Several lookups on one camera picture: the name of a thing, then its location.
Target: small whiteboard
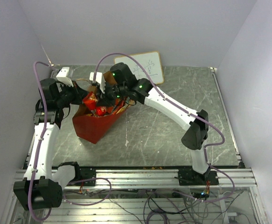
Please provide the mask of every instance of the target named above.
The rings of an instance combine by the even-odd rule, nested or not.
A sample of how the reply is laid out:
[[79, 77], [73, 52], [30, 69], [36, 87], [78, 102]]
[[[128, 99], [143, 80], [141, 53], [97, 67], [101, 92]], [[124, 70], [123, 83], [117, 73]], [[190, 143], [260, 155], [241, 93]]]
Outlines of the small whiteboard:
[[[161, 84], [164, 82], [162, 65], [160, 63], [160, 54], [158, 51], [135, 54], [130, 56], [143, 66], [143, 68], [146, 70], [146, 72], [149, 74], [150, 78], [155, 84]], [[134, 61], [126, 56], [116, 57], [114, 58], [114, 62], [115, 64], [119, 62], [127, 64], [137, 79], [147, 78], [143, 70]]]

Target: electrical wire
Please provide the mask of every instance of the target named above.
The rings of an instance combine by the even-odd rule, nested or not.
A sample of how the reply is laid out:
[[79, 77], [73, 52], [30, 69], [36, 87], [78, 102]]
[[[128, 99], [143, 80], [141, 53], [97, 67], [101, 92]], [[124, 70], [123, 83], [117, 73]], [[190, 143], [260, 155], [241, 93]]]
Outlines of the electrical wire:
[[135, 102], [134, 104], [129, 104], [129, 103], [126, 101], [126, 99], [125, 99], [124, 101], [125, 101], [125, 103], [126, 103], [127, 105], [130, 105], [130, 106], [135, 106], [135, 105], [137, 104], [137, 101], [134, 101], [134, 102]]
[[196, 224], [201, 224], [200, 222], [195, 221], [194, 217], [191, 215], [191, 212], [188, 210], [187, 207], [186, 207], [185, 209], [188, 211], [188, 213], [189, 213], [189, 215], [191, 216], [191, 218], [193, 219], [193, 221], [187, 220], [187, 219], [184, 217], [183, 214], [187, 214], [186, 212], [183, 212], [185, 209], [179, 210], [178, 207], [177, 207], [177, 206], [176, 206], [176, 205], [175, 205], [168, 197], [166, 197], [166, 196], [164, 196], [164, 195], [161, 195], [161, 194], [159, 194], [159, 193], [156, 193], [155, 191], [152, 192], [151, 195], [148, 195], [148, 194], [147, 194], [148, 198], [147, 198], [147, 200], [146, 200], [146, 202], [145, 202], [145, 204], [144, 204], [144, 209], [143, 209], [143, 219], [144, 219], [144, 220], [145, 220], [145, 208], [146, 208], [146, 204], [149, 203], [149, 200], [152, 199], [151, 197], [152, 197], [152, 195], [154, 195], [154, 194], [160, 195], [160, 196], [166, 198], [166, 199], [167, 199], [167, 200], [168, 200], [168, 201], [176, 208], [176, 210], [177, 210], [178, 212], [166, 212], [166, 211], [164, 211], [162, 208], [160, 208], [156, 202], [154, 202], [154, 203], [156, 204], [156, 206], [158, 207], [159, 210], [153, 210], [153, 209], [150, 208], [151, 212], [153, 212], [153, 213], [158, 213], [159, 215], [161, 215], [161, 214], [172, 214], [172, 215], [181, 214], [181, 216], [185, 219], [185, 222], [188, 222], [188, 223], [189, 223], [189, 222], [192, 222], [192, 223], [194, 222], [194, 223], [196, 223]]
[[33, 182], [35, 180], [35, 174], [36, 174], [36, 171], [37, 171], [37, 163], [38, 163], [38, 158], [39, 158], [39, 152], [40, 152], [40, 148], [41, 148], [41, 144], [42, 144], [44, 134], [45, 134], [45, 132], [47, 130], [47, 121], [48, 121], [47, 102], [46, 102], [46, 98], [44, 97], [44, 93], [43, 93], [43, 90], [42, 90], [42, 85], [41, 85], [41, 82], [40, 82], [40, 79], [39, 79], [39, 76], [38, 76], [38, 73], [37, 73], [37, 70], [36, 70], [37, 64], [43, 64], [43, 65], [45, 65], [45, 66], [47, 66], [49, 68], [52, 68], [52, 69], [55, 69], [55, 68], [53, 68], [52, 66], [50, 66], [49, 64], [46, 64], [44, 62], [36, 61], [36, 62], [33, 63], [33, 71], [34, 71], [35, 78], [36, 78], [36, 81], [37, 81], [39, 93], [41, 95], [42, 102], [43, 102], [44, 123], [43, 123], [42, 133], [41, 133], [41, 135], [39, 137], [38, 144], [37, 144], [37, 147], [36, 147], [33, 168], [31, 169], [32, 175], [31, 175], [30, 184], [29, 184], [29, 188], [28, 188], [28, 209], [29, 209], [29, 212], [30, 212], [32, 218], [35, 221], [42, 222], [42, 221], [46, 220], [50, 216], [52, 209], [51, 208], [49, 209], [48, 214], [46, 215], [46, 217], [38, 218], [38, 217], [36, 217], [36, 214], [33, 212], [33, 207], [32, 207], [32, 187], [33, 187]]
[[[212, 165], [208, 162], [207, 151], [206, 151], [206, 150], [207, 150], [207, 147], [210, 147], [210, 146], [219, 146], [219, 145], [222, 145], [222, 144], [225, 142], [225, 137], [224, 137], [223, 133], [222, 133], [217, 127], [215, 127], [213, 124], [211, 124], [210, 122], [206, 121], [206, 120], [203, 119], [203, 118], [198, 117], [198, 116], [195, 115], [195, 114], [190, 113], [189, 111], [187, 111], [186, 109], [182, 108], [181, 106], [179, 106], [178, 104], [176, 104], [176, 103], [173, 102], [172, 100], [166, 98], [166, 97], [161, 93], [161, 91], [157, 88], [157, 86], [153, 83], [152, 79], [150, 78], [150, 76], [149, 76], [149, 74], [146, 72], [146, 70], [143, 68], [143, 66], [142, 66], [137, 60], [135, 60], [133, 57], [131, 57], [131, 56], [127, 55], [127, 54], [123, 54], [123, 53], [118, 53], [118, 52], [116, 52], [116, 53], [107, 54], [107, 55], [105, 55], [104, 57], [102, 57], [102, 58], [99, 60], [99, 62], [98, 62], [98, 64], [96, 65], [96, 67], [95, 67], [95, 71], [94, 71], [94, 74], [93, 74], [93, 80], [94, 80], [93, 83], [94, 83], [94, 84], [96, 83], [95, 80], [96, 80], [96, 75], [97, 75], [97, 71], [98, 71], [99, 65], [101, 64], [101, 62], [102, 62], [105, 58], [107, 58], [107, 57], [109, 57], [109, 56], [112, 56], [112, 55], [123, 55], [123, 56], [128, 57], [128, 58], [131, 59], [132, 61], [134, 61], [134, 62], [135, 62], [135, 63], [143, 70], [143, 72], [145, 73], [146, 77], [147, 77], [148, 80], [150, 81], [151, 85], [154, 87], [154, 89], [158, 92], [158, 94], [159, 94], [164, 100], [168, 101], [170, 104], [174, 105], [175, 107], [177, 107], [177, 108], [180, 109], [181, 111], [185, 112], [186, 114], [188, 114], [188, 115], [190, 115], [190, 116], [192, 116], [192, 117], [194, 117], [194, 118], [196, 118], [196, 119], [202, 121], [203, 123], [207, 124], [208, 126], [212, 127], [213, 129], [215, 129], [215, 130], [219, 133], [219, 135], [220, 135], [221, 138], [222, 138], [222, 141], [221, 141], [221, 142], [218, 142], [218, 143], [209, 143], [209, 144], [206, 144], [206, 145], [203, 147], [203, 150], [204, 150], [204, 158], [205, 158], [206, 163], [208, 164], [208, 166], [209, 166], [211, 169], [214, 169], [215, 171], [220, 172], [221, 174], [225, 175], [225, 176], [231, 181], [231, 183], [232, 183], [232, 191], [231, 191], [231, 193], [230, 193], [229, 195], [227, 195], [227, 196], [223, 196], [222, 198], [218, 198], [218, 199], [214, 199], [214, 200], [209, 200], [208, 202], [217, 202], [217, 201], [226, 199], [227, 197], [230, 197], [230, 196], [233, 194], [233, 192], [235, 191], [235, 184], [234, 184], [232, 178], [231, 178], [228, 174], [226, 174], [225, 172], [223, 172], [223, 171], [221, 171], [221, 170], [215, 168], [214, 166], [212, 166]], [[200, 202], [205, 202], [204, 200], [195, 199], [193, 196], [190, 196], [190, 195], [187, 195], [187, 194], [182, 194], [182, 195], [184, 195], [184, 196], [186, 196], [186, 197], [190, 197], [190, 198], [192, 198], [192, 199], [194, 199], [194, 200], [198, 200], [198, 201], [200, 201]]]
[[208, 212], [207, 205], [208, 205], [208, 204], [205, 203], [205, 208], [204, 208], [204, 212], [203, 212], [203, 213], [205, 214], [205, 210], [207, 209], [207, 215], [202, 217], [202, 223], [203, 223], [203, 220], [209, 216], [209, 212]]
[[[188, 211], [188, 214], [191, 216], [192, 220], [195, 221], [194, 216], [191, 214], [191, 212], [189, 211], [189, 209], [188, 209], [188, 207], [187, 207], [187, 206], [188, 206], [188, 204], [187, 204], [187, 199], [186, 199], [186, 201], [185, 201], [186, 209], [187, 209], [187, 211]], [[194, 207], [194, 206], [195, 206], [195, 202], [190, 204], [190, 207]]]
[[98, 204], [98, 203], [101, 203], [103, 202], [105, 199], [107, 199], [110, 194], [111, 194], [111, 191], [112, 191], [112, 185], [111, 185], [111, 182], [106, 179], [106, 178], [101, 178], [101, 177], [97, 177], [97, 178], [91, 178], [91, 179], [86, 179], [86, 180], [80, 180], [80, 181], [73, 181], [73, 182], [69, 182], [69, 184], [75, 184], [75, 183], [82, 183], [82, 182], [89, 182], [89, 181], [95, 181], [95, 180], [104, 180], [104, 181], [107, 181], [109, 183], [109, 186], [110, 186], [110, 189], [109, 189], [109, 192], [108, 194], [100, 201], [98, 202], [94, 202], [94, 203], [90, 203], [90, 204], [80, 204], [80, 203], [76, 203], [76, 202], [71, 202], [69, 201], [68, 199], [66, 199], [66, 194], [63, 195], [63, 199], [65, 202], [68, 202], [70, 204], [73, 204], [73, 205], [80, 205], [80, 206], [90, 206], [90, 205], [95, 205], [95, 204]]
[[138, 219], [138, 221], [139, 221], [141, 224], [143, 224], [142, 221], [138, 218], [138, 216], [136, 216], [134, 213], [131, 213], [131, 212], [127, 211], [125, 208], [123, 208], [123, 207], [122, 207], [120, 204], [118, 204], [117, 202], [114, 202], [114, 201], [112, 201], [111, 199], [109, 199], [109, 200], [110, 200], [111, 202], [113, 202], [114, 204], [118, 205], [123, 211], [126, 211], [127, 213], [129, 213], [129, 214], [135, 216], [135, 217]]
[[90, 83], [90, 81], [88, 79], [85, 79], [85, 78], [78, 78], [78, 79], [76, 79], [76, 81], [86, 81], [86, 82]]
[[211, 224], [213, 224], [214, 223], [214, 221], [217, 219], [217, 218], [219, 218], [219, 216], [220, 215], [222, 215], [223, 213], [224, 213], [224, 216], [223, 216], [223, 221], [224, 221], [224, 218], [225, 218], [225, 214], [226, 214], [226, 212], [227, 212], [227, 210], [230, 208], [230, 206], [232, 205], [232, 203], [241, 195], [243, 193], [243, 191], [242, 192], [240, 192], [232, 201], [231, 201], [231, 203], [229, 204], [229, 206], [226, 208], [226, 210], [225, 211], [222, 211], [212, 222], [211, 222]]
[[151, 211], [148, 215], [147, 215], [147, 218], [146, 218], [146, 223], [149, 223], [149, 220], [151, 219], [152, 216], [154, 215], [159, 215], [163, 218], [163, 221], [164, 221], [164, 224], [170, 224], [170, 221], [168, 219], [168, 217], [166, 216], [165, 213], [159, 213], [159, 212], [153, 212]]
[[247, 215], [246, 215], [246, 214], [243, 214], [243, 213], [238, 213], [238, 214], [239, 214], [239, 215], [246, 216], [246, 218], [247, 218], [247, 220], [248, 220], [249, 224], [251, 224], [251, 222], [250, 222], [250, 220], [249, 220], [249, 218], [247, 217]]
[[185, 211], [186, 209], [189, 209], [189, 208], [193, 208], [193, 206], [196, 206], [195, 205], [195, 203], [193, 204], [193, 205], [191, 205], [190, 207], [186, 207], [185, 209], [182, 209], [182, 210], [180, 210], [180, 211], [178, 211], [178, 212], [170, 212], [170, 211], [165, 211], [165, 210], [163, 210], [154, 200], [153, 200], [153, 198], [151, 197], [151, 198], [149, 198], [149, 200], [148, 200], [148, 207], [149, 207], [149, 209], [151, 210], [151, 211], [153, 211], [153, 212], [156, 212], [155, 210], [153, 210], [151, 207], [150, 207], [150, 204], [149, 204], [149, 201], [150, 200], [152, 200], [153, 201], [153, 203], [158, 207], [158, 209], [160, 210], [158, 213], [166, 213], [166, 214], [169, 214], [169, 215], [176, 215], [176, 214], [180, 214], [180, 213], [182, 213], [182, 214], [191, 214], [191, 212], [183, 212], [183, 211]]

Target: red paper bag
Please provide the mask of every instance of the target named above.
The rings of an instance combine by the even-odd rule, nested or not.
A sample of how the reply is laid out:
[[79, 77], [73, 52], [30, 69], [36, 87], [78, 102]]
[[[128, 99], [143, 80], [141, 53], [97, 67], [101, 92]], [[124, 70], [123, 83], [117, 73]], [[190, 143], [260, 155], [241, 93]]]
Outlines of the red paper bag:
[[[109, 84], [116, 84], [110, 71], [105, 73], [104, 77]], [[96, 93], [97, 90], [95, 87], [91, 86], [88, 91]], [[89, 116], [87, 114], [91, 114], [91, 112], [85, 104], [81, 104], [72, 118], [72, 122], [78, 137], [96, 144], [123, 113], [124, 111], [103, 117]]]

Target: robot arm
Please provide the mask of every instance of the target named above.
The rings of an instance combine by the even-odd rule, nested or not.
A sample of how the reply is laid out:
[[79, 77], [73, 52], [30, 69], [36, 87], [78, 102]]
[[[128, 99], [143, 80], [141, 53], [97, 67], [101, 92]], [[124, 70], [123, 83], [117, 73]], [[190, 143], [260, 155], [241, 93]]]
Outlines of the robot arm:
[[[202, 177], [206, 177], [210, 169], [205, 161], [202, 145], [207, 139], [208, 126], [164, 100], [157, 90], [153, 88], [149, 80], [145, 78], [137, 80], [126, 64], [118, 63], [112, 66], [110, 71], [113, 73], [117, 82], [116, 85], [109, 86], [108, 83], [105, 83], [104, 76], [101, 73], [97, 75], [96, 80], [94, 80], [95, 82], [93, 82], [98, 89], [98, 104], [114, 105], [116, 98], [129, 97], [135, 102], [151, 106], [167, 115], [185, 131], [181, 141], [184, 146], [191, 149], [193, 170], [199, 175], [202, 175]], [[82, 100], [88, 95], [87, 91], [82, 90], [76, 82], [70, 78], [71, 72], [69, 68], [62, 68], [57, 75], [57, 82], [61, 83], [61, 92], [59, 92], [56, 80], [49, 78], [41, 81], [48, 107], [48, 123], [40, 147], [37, 172], [33, 182], [33, 209], [59, 207], [62, 201], [62, 191], [65, 186], [70, 181], [81, 179], [80, 168], [77, 162], [62, 163], [59, 165], [58, 171], [52, 174], [53, 148], [63, 119], [63, 108], [69, 107], [70, 104], [82, 104]], [[93, 81], [93, 74], [90, 76], [90, 80]], [[204, 110], [197, 112], [187, 108], [170, 98], [161, 89], [158, 88], [158, 90], [165, 98], [175, 102], [191, 114], [208, 120], [208, 114]], [[25, 210], [28, 210], [28, 187], [31, 180], [31, 169], [36, 159], [37, 140], [44, 126], [43, 121], [43, 109], [37, 105], [34, 117], [35, 142], [31, 159], [23, 181], [14, 183], [14, 193]]]

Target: purple cable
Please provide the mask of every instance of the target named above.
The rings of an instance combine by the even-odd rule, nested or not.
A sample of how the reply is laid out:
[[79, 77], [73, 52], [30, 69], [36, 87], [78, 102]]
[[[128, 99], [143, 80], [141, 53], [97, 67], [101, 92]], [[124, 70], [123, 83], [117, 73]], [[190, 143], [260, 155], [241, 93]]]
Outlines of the purple cable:
[[82, 183], [82, 182], [88, 182], [88, 181], [95, 181], [95, 180], [104, 180], [104, 181], [107, 181], [110, 185], [110, 189], [109, 189], [109, 193], [106, 195], [106, 197], [104, 197], [102, 200], [98, 201], [98, 202], [94, 202], [94, 203], [90, 203], [90, 204], [79, 204], [79, 203], [75, 203], [75, 202], [70, 202], [69, 200], [66, 199], [66, 194], [63, 195], [63, 199], [70, 203], [70, 204], [74, 204], [74, 205], [81, 205], [81, 206], [90, 206], [90, 205], [95, 205], [95, 204], [98, 204], [98, 203], [101, 203], [103, 202], [105, 199], [107, 199], [110, 194], [111, 194], [111, 191], [112, 191], [112, 185], [111, 185], [111, 182], [106, 179], [106, 178], [101, 178], [101, 177], [98, 177], [98, 178], [91, 178], [91, 179], [86, 179], [86, 180], [80, 180], [80, 181], [73, 181], [73, 182], [69, 182], [69, 184], [74, 184], [74, 183]]
[[168, 201], [176, 208], [176, 210], [180, 213], [180, 215], [183, 217], [183, 219], [185, 220], [185, 222], [188, 222], [187, 219], [185, 218], [185, 216], [183, 215], [183, 213], [178, 209], [178, 207], [174, 204], [174, 202], [170, 200], [170, 198], [168, 198], [168, 197], [165, 196], [165, 195], [161, 195], [161, 194], [159, 194], [159, 193], [156, 193], [156, 194], [158, 194], [158, 195], [160, 195], [160, 196], [166, 198], [166, 199], [167, 199], [167, 200], [168, 200]]
[[[204, 158], [205, 158], [206, 163], [208, 164], [208, 166], [209, 166], [211, 169], [214, 169], [214, 170], [216, 170], [217, 172], [222, 173], [222, 174], [225, 175], [228, 179], [230, 179], [230, 181], [231, 181], [231, 183], [232, 183], [232, 191], [231, 191], [231, 193], [229, 193], [227, 196], [224, 196], [224, 197], [222, 197], [222, 198], [218, 198], [218, 199], [216, 199], [216, 200], [210, 200], [210, 201], [208, 201], [208, 202], [217, 202], [217, 201], [226, 199], [227, 197], [230, 197], [231, 195], [233, 195], [233, 193], [234, 193], [234, 191], [235, 191], [235, 184], [234, 184], [233, 180], [231, 179], [231, 177], [228, 176], [225, 172], [223, 172], [223, 171], [221, 171], [221, 170], [215, 168], [215, 167], [212, 166], [210, 163], [208, 163], [208, 158], [207, 158], [206, 147], [222, 145], [222, 144], [225, 142], [225, 137], [224, 137], [223, 133], [222, 133], [217, 127], [215, 127], [213, 124], [209, 123], [208, 121], [204, 120], [203, 118], [198, 117], [198, 116], [195, 115], [195, 114], [189, 113], [186, 109], [180, 107], [179, 105], [177, 105], [176, 103], [174, 103], [172, 100], [166, 98], [166, 97], [161, 93], [161, 91], [157, 88], [157, 86], [153, 83], [152, 79], [150, 78], [150, 76], [149, 76], [149, 74], [146, 72], [146, 70], [143, 68], [143, 66], [140, 65], [140, 63], [139, 63], [137, 60], [135, 60], [133, 57], [131, 57], [131, 56], [127, 55], [127, 54], [123, 54], [123, 53], [110, 53], [110, 54], [107, 54], [107, 55], [105, 55], [104, 57], [102, 57], [102, 58], [99, 60], [97, 66], [95, 67], [95, 71], [94, 71], [94, 75], [93, 75], [93, 80], [94, 80], [94, 81], [96, 80], [96, 74], [97, 74], [99, 65], [101, 64], [101, 62], [102, 62], [106, 57], [111, 56], [111, 55], [123, 55], [123, 56], [126, 56], [126, 57], [130, 58], [132, 61], [134, 61], [134, 62], [135, 62], [135, 63], [143, 70], [143, 72], [145, 73], [146, 77], [147, 77], [148, 80], [150, 81], [151, 85], [152, 85], [152, 86], [154, 87], [154, 89], [158, 92], [158, 94], [159, 94], [160, 96], [163, 97], [163, 99], [165, 99], [166, 101], [168, 101], [168, 102], [171, 103], [173, 106], [175, 106], [175, 107], [177, 107], [178, 109], [180, 109], [181, 111], [185, 112], [186, 114], [188, 114], [188, 115], [190, 115], [190, 116], [192, 116], [192, 117], [194, 117], [194, 118], [196, 118], [196, 119], [198, 119], [198, 120], [204, 122], [205, 124], [209, 125], [210, 127], [214, 128], [214, 129], [220, 134], [220, 136], [222, 137], [222, 141], [221, 141], [221, 142], [218, 142], [218, 143], [210, 143], [210, 144], [207, 144], [207, 145], [204, 146], [204, 148], [203, 148], [203, 150], [204, 150]], [[193, 198], [193, 199], [196, 199], [196, 198], [194, 198], [194, 197], [192, 197], [192, 196], [190, 196], [190, 195], [186, 195], [186, 194], [183, 194], [183, 195], [184, 195], [184, 196], [187, 196], [187, 197], [190, 197], [190, 198]]]
[[43, 91], [42, 91], [42, 85], [41, 85], [41, 82], [39, 80], [38, 73], [36, 71], [36, 65], [37, 64], [43, 64], [43, 65], [45, 65], [47, 67], [51, 67], [51, 66], [49, 64], [44, 63], [44, 62], [38, 62], [38, 61], [34, 62], [34, 64], [33, 64], [33, 71], [34, 71], [35, 78], [37, 80], [38, 89], [39, 89], [39, 92], [40, 92], [40, 95], [41, 95], [41, 98], [42, 98], [42, 101], [43, 101], [44, 125], [43, 125], [42, 133], [41, 133], [41, 135], [39, 137], [38, 144], [37, 144], [37, 147], [36, 147], [36, 152], [35, 152], [35, 159], [34, 159], [34, 163], [33, 163], [33, 171], [32, 171], [31, 180], [30, 180], [30, 184], [29, 184], [29, 190], [28, 190], [28, 208], [29, 208], [29, 212], [30, 212], [32, 218], [37, 222], [42, 222], [42, 221], [46, 220], [50, 216], [52, 209], [49, 209], [48, 214], [46, 215], [46, 217], [38, 218], [38, 217], [36, 217], [35, 213], [33, 212], [33, 208], [32, 208], [33, 181], [35, 179], [35, 173], [36, 173], [36, 168], [37, 168], [37, 163], [38, 163], [39, 152], [40, 152], [40, 148], [41, 148], [41, 144], [42, 144], [42, 139], [43, 139], [44, 134], [45, 134], [45, 132], [47, 130], [47, 121], [48, 121], [47, 102], [46, 102], [46, 98], [44, 97], [44, 94], [43, 94]]
[[148, 214], [148, 216], [147, 216], [147, 218], [146, 218], [146, 223], [149, 223], [149, 220], [151, 219], [152, 216], [154, 216], [154, 215], [160, 215], [160, 216], [163, 218], [164, 224], [170, 224], [170, 221], [169, 221], [168, 217], [166, 216], [166, 214], [164, 214], [164, 213], [159, 213], [159, 212], [161, 212], [160, 209], [156, 209], [155, 211], [156, 211], [156, 212], [151, 211], [151, 212]]

